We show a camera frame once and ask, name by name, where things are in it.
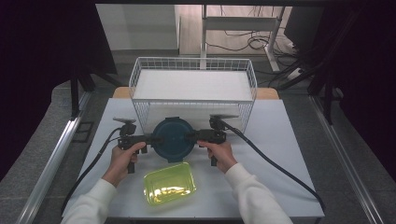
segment person's right hand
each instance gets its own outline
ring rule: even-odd
[[[146,143],[144,142],[136,143],[126,150],[114,147],[111,154],[111,163],[102,176],[102,179],[112,184],[114,187],[117,187],[121,180],[128,175],[129,163],[137,162],[136,151],[145,145]]]
[[[201,147],[207,147],[209,159],[215,156],[218,159],[218,168],[225,174],[231,167],[237,164],[233,157],[233,151],[229,142],[221,144],[208,143],[204,141],[197,141]]]

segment white wire basket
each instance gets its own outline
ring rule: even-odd
[[[170,117],[208,129],[214,114],[237,116],[226,121],[244,132],[257,81],[248,59],[138,58],[129,90],[145,134]]]

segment black cable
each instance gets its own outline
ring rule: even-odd
[[[238,35],[231,35],[231,36],[251,35],[252,33],[257,33],[257,31],[251,31],[251,32],[248,32],[248,33],[243,33],[243,34],[238,34]]]
[[[253,9],[250,10],[250,12],[247,14],[247,16],[250,15],[250,13],[254,10],[254,8],[255,8],[255,7],[253,7]]]
[[[222,9],[222,6],[220,6],[220,12],[221,12],[221,16],[222,16],[222,13],[224,12],[224,16],[227,16],[226,14],[225,14],[225,11]]]
[[[219,45],[212,45],[212,44],[208,44],[207,42],[206,42],[206,44],[208,45],[208,46],[210,46],[210,47],[215,47],[215,48],[220,48],[220,49],[227,49],[227,48],[224,48],[224,47],[222,47],[222,46],[219,46]],[[239,51],[239,50],[242,50],[242,49],[246,49],[248,47],[248,45],[246,45],[246,46],[244,46],[243,48],[241,48],[241,49],[227,49],[227,50],[231,50],[231,51]]]
[[[288,77],[286,77],[286,76],[283,76],[283,77],[280,78],[280,80],[277,82],[276,90],[279,90],[280,83],[281,83],[283,80],[286,80],[286,79],[288,79]]]
[[[282,64],[283,66],[286,66],[286,67],[290,67],[294,62],[293,63],[283,63],[283,62],[280,61],[281,58],[293,58],[293,59],[295,59],[296,57],[294,55],[289,55],[289,54],[276,55],[277,63],[280,63],[280,64]]]
[[[261,46],[259,46],[259,47],[253,47],[251,44],[252,43],[254,43],[254,42],[259,42],[260,44],[262,44],[262,42],[264,42],[265,43],[265,45],[261,45]],[[263,39],[263,38],[261,38],[261,37],[256,37],[256,36],[254,36],[254,37],[251,37],[248,41],[247,41],[247,44],[250,46],[250,48],[251,49],[264,49],[267,45],[268,45],[268,41],[266,40],[266,39]]]
[[[95,159],[93,159],[93,161],[91,162],[90,166],[88,166],[88,168],[84,171],[84,173],[82,173],[82,175],[78,178],[78,180],[76,181],[75,185],[73,186],[73,188],[70,189],[69,193],[67,194],[66,198],[64,199],[64,204],[62,205],[62,212],[64,212],[64,209],[66,208],[67,202],[69,202],[70,197],[73,195],[74,191],[76,190],[76,188],[78,187],[79,183],[82,181],[82,179],[84,179],[84,177],[90,172],[90,170],[92,169],[92,167],[99,161],[99,159],[102,157],[103,152],[105,151],[105,149],[107,148],[107,145],[115,140],[112,139],[110,140],[111,136],[116,132],[121,130],[121,128],[117,128],[115,130],[113,130],[113,132],[111,132],[111,134],[108,136],[107,140],[103,143],[102,148],[99,150],[98,154],[96,155]]]
[[[297,178],[296,176],[292,175],[291,173],[289,173],[287,170],[283,169],[281,166],[279,166],[278,164],[276,164],[274,161],[271,161],[271,159],[269,159],[267,156],[265,156],[264,153],[262,153],[247,137],[245,137],[241,131],[235,129],[234,127],[232,127],[231,125],[229,125],[228,123],[226,123],[224,120],[219,119],[219,121],[229,130],[231,130],[233,133],[236,133],[239,137],[241,137],[245,142],[247,142],[248,145],[250,145],[263,159],[265,159],[266,161],[268,161],[268,163],[270,163],[271,165],[273,165],[276,169],[278,169],[280,172],[282,172],[283,174],[287,175],[288,177],[290,177],[292,180],[294,180],[295,182],[297,182],[298,184],[300,184],[303,188],[305,188],[306,190],[308,190],[312,195],[315,196],[315,198],[317,198],[318,202],[320,203],[320,207],[322,208],[322,210],[324,211],[326,209],[326,206],[324,204],[324,202],[322,201],[322,199],[320,198],[320,196],[311,188],[309,188],[309,186],[307,186],[303,181],[301,181],[299,178]]]
[[[275,55],[289,55],[289,56],[297,58],[296,54],[290,54],[290,53],[283,52],[282,49],[280,49],[280,46],[277,43],[277,41],[275,41],[275,44],[277,46],[277,49],[274,48],[274,51],[279,51],[279,53],[275,52]]]
[[[264,72],[264,71],[260,71],[260,70],[256,70],[256,69],[254,69],[254,72],[255,73],[263,73],[265,75],[273,75],[273,76],[277,75],[277,73]]]
[[[257,8],[257,6],[254,6],[254,11],[253,11],[253,17],[255,17],[256,16],[256,8]]]
[[[265,82],[269,82],[269,80],[266,80],[266,81],[262,81],[262,82],[257,83],[257,87],[260,87],[260,85],[261,85],[261,84],[264,84]]]
[[[291,66],[285,68],[281,73],[279,73],[276,77],[274,77],[274,78],[272,78],[272,79],[270,80],[270,82],[268,83],[268,86],[267,86],[267,87],[268,87],[268,88],[271,87],[271,84],[272,84],[275,80],[282,78],[282,77],[285,76],[288,72],[290,72],[292,69],[297,68],[299,65],[301,65],[301,62],[300,62],[300,60],[297,60],[297,61],[294,62]]]
[[[262,10],[262,6],[259,7],[259,13],[257,13],[257,17],[260,17],[260,11]]]

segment grip handle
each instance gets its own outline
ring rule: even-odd
[[[128,174],[134,174],[134,163],[131,161],[128,164]]]
[[[210,158],[210,165],[211,166],[218,166],[218,159],[215,156]]]

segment translucent lid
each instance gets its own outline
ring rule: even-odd
[[[145,176],[144,182],[150,205],[167,203],[196,191],[190,165],[186,162],[151,172]]]

